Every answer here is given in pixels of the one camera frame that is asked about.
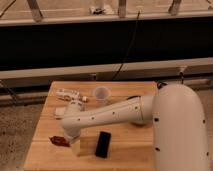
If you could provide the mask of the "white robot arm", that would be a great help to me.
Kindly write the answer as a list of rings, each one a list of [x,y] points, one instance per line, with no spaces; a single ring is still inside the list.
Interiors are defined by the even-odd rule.
[[[148,120],[153,122],[155,171],[211,171],[203,105],[184,84],[169,84],[154,95],[94,110],[68,112],[61,126],[73,142],[83,128]]]

